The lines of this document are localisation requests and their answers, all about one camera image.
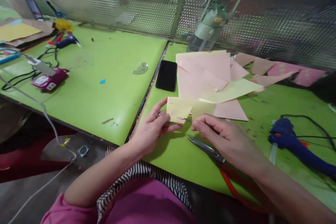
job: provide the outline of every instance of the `person's left hand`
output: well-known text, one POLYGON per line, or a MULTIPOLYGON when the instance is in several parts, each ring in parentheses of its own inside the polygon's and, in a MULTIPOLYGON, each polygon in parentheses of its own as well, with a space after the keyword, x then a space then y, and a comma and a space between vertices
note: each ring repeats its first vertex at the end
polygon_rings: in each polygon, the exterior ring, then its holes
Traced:
POLYGON ((181 124, 171 125, 169 114, 167 114, 166 110, 161 111, 167 100, 167 97, 164 98, 152 108, 129 140, 129 143, 134 145, 142 155, 151 153, 163 134, 173 132, 182 127, 181 124))

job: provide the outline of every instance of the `person's right hand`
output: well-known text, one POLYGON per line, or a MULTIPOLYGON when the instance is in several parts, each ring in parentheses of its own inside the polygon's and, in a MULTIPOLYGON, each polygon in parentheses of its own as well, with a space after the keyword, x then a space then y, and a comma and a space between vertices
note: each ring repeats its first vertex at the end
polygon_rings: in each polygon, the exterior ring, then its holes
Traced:
POLYGON ((230 164, 252 178, 262 176, 272 165, 235 123, 203 114, 192 122, 192 130, 199 131, 230 164))

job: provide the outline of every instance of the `red scissors handle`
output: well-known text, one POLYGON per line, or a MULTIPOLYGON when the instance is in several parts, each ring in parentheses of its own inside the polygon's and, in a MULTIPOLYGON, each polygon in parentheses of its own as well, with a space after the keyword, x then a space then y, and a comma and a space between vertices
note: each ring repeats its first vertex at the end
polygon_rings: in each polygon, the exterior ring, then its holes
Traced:
POLYGON ((263 214, 268 214, 272 212, 277 212, 278 210, 276 207, 273 205, 273 203, 269 200, 269 198, 264 194, 264 192, 259 188, 259 186, 253 182, 249 181, 245 178, 242 178, 239 176, 237 173, 232 171, 228 165, 225 163, 220 164, 220 173, 222 174, 223 179, 225 180, 230 192, 232 195, 238 199, 244 206, 247 208, 251 209, 252 211, 263 213, 263 214), (238 191, 235 189, 233 186, 230 178, 243 186, 245 189, 247 189, 249 192, 251 192, 252 195, 254 195, 259 202, 261 203, 260 205, 249 201, 245 198, 243 198, 238 191))

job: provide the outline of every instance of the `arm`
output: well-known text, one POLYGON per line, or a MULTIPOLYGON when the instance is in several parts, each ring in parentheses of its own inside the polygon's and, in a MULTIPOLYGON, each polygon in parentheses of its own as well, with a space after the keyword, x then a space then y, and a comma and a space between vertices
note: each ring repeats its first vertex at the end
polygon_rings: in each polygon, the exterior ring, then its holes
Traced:
POLYGON ((151 153, 162 134, 181 128, 170 125, 170 116, 159 112, 167 98, 157 103, 128 143, 113 151, 81 174, 65 191, 64 199, 72 206, 90 207, 128 169, 151 153))
POLYGON ((204 114, 192 130, 212 143, 233 166, 249 175, 290 223, 334 223, 336 214, 269 162, 239 127, 204 114))

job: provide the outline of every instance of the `pink sleeve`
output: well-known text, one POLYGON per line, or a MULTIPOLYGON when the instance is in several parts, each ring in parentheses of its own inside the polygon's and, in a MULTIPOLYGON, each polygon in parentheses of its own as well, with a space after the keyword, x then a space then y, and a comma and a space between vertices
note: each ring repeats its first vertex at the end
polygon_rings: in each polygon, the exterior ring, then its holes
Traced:
POLYGON ((63 194, 57 197, 53 206, 44 215, 41 224, 97 223, 98 210, 96 206, 91 208, 71 206, 63 197, 63 194))

